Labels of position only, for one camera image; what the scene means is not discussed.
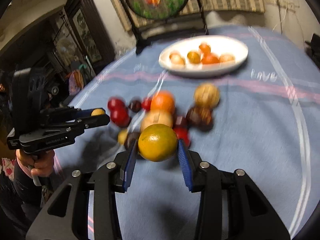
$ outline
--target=white bowl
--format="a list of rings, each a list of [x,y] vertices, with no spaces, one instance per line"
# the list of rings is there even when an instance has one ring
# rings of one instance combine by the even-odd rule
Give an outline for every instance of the white bowl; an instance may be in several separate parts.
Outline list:
[[[187,58],[188,52],[191,50],[198,51],[199,45],[202,42],[206,42],[210,45],[211,52],[217,56],[229,53],[233,54],[236,60],[232,62],[205,65],[204,68],[202,64],[190,64]],[[171,63],[169,55],[174,51],[180,52],[181,56],[185,58],[185,67],[181,68],[181,65],[174,65]],[[206,78],[223,75],[237,69],[247,57],[248,47],[243,42],[226,36],[205,35],[184,39],[167,47],[159,56],[159,64],[161,67],[179,76]]]

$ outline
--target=dark wooden door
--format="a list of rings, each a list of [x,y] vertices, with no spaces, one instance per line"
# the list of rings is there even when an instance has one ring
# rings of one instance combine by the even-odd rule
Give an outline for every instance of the dark wooden door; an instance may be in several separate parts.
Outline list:
[[[82,53],[99,73],[114,61],[115,50],[93,0],[68,0],[65,11]]]

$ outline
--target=glass panel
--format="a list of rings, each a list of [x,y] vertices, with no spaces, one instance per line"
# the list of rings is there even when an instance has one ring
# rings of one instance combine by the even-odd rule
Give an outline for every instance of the glass panel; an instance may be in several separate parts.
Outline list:
[[[97,45],[94,42],[87,23],[84,20],[81,9],[73,17],[73,22],[75,23],[76,29],[81,37],[81,40],[88,52],[88,56],[91,62],[97,62],[102,59],[100,52],[98,51]]]

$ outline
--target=human hand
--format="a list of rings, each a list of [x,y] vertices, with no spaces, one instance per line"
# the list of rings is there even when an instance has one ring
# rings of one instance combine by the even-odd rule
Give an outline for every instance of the human hand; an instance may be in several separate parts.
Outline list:
[[[40,154],[37,160],[34,160],[32,156],[27,155],[22,149],[16,150],[16,156],[20,168],[29,177],[31,177],[31,175],[48,177],[53,172],[54,150],[46,151],[45,153]],[[28,165],[34,167],[31,172],[27,168]]]

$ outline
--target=metal bolt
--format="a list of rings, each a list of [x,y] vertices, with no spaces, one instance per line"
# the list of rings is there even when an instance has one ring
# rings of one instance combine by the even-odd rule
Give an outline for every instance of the metal bolt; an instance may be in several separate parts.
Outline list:
[[[116,167],[116,164],[114,162],[107,163],[107,168],[108,169],[113,169],[115,167]]]
[[[209,163],[208,162],[200,162],[200,167],[203,169],[209,168]]]
[[[72,172],[72,176],[73,177],[79,177],[80,174],[81,174],[81,171],[79,171],[79,170],[75,170],[75,171]]]
[[[244,176],[245,172],[244,172],[244,170],[238,169],[238,170],[236,170],[236,174],[238,176]]]

